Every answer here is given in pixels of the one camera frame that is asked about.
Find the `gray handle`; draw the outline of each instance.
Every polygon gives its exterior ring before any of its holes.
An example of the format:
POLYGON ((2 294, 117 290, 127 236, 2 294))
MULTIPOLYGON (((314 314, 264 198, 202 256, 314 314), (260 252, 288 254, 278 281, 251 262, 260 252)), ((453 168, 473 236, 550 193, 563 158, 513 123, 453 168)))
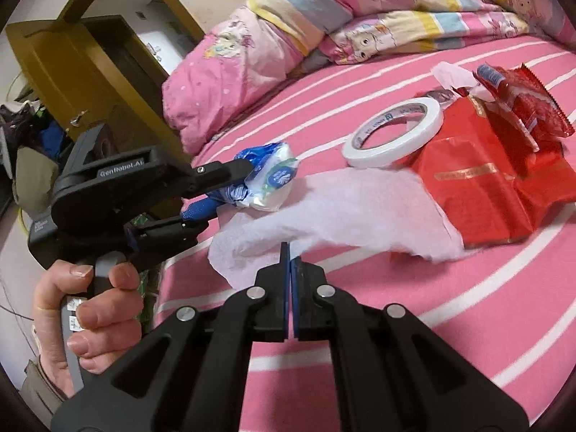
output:
POLYGON ((126 261, 126 256, 121 252, 110 252, 96 260, 94 265, 94 279, 90 283, 88 291, 83 294, 75 294, 73 296, 66 296, 62 300, 60 306, 60 321, 62 323, 62 338, 64 341, 64 350, 66 352, 66 360, 68 362, 68 369, 72 376, 72 383, 74 385, 74 393, 80 391, 86 382, 90 380, 92 374, 80 367, 80 362, 76 355, 70 351, 66 345, 68 338, 77 331, 82 331, 78 319, 76 318, 76 308, 80 303, 97 296, 111 289, 113 286, 110 283, 108 274, 110 270, 119 263, 126 261))

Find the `blue and white plastic package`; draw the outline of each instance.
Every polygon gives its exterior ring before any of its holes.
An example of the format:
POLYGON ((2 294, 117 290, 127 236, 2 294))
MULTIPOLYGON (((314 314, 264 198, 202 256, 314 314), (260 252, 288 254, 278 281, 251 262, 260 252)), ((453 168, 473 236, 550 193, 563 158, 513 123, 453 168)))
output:
POLYGON ((238 208, 277 211, 290 194, 299 161, 287 143, 271 143, 240 151, 234 159, 247 159, 254 170, 243 184, 208 194, 209 198, 238 208))

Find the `brown door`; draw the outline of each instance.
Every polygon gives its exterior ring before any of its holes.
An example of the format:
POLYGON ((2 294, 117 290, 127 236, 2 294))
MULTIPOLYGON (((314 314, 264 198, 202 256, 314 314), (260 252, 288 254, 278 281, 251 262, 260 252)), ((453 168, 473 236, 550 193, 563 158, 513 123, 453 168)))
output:
POLYGON ((106 122, 120 151, 163 144, 188 159, 157 99, 154 106, 143 99, 83 23, 26 21, 6 32, 34 91, 73 139, 106 122))

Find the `striped bed sheet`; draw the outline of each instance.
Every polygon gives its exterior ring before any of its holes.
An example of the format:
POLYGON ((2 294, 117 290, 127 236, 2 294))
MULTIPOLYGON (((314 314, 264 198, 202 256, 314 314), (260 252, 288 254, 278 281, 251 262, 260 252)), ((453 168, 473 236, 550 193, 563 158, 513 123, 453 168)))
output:
MULTIPOLYGON (((576 118, 576 54, 532 36, 459 50, 333 66, 300 80, 259 112, 209 143, 195 164, 229 161, 243 148, 287 141, 301 160, 299 176, 346 167, 347 135, 386 106, 437 85, 441 61, 467 69, 488 62, 526 63, 563 110, 576 118)), ((576 138, 566 142, 576 166, 576 138)), ((401 302, 503 388, 535 420, 576 363, 576 207, 558 207, 527 242, 498 246, 466 260, 431 264, 358 248, 304 255, 360 303, 401 302)), ((199 245, 165 263, 157 322, 181 305, 207 309, 233 293, 207 258, 212 221, 199 245)), ((339 430, 327 343, 256 343, 241 429, 253 432, 339 430)))

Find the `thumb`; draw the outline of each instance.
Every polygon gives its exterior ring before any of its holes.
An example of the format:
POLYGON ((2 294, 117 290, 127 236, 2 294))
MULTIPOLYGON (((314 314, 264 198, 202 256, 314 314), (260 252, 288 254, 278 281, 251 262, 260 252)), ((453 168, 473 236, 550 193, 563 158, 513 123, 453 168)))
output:
POLYGON ((60 304, 66 294, 85 292, 94 276, 91 266, 57 261, 44 274, 34 290, 34 325, 42 350, 42 366, 66 367, 60 325, 60 304))

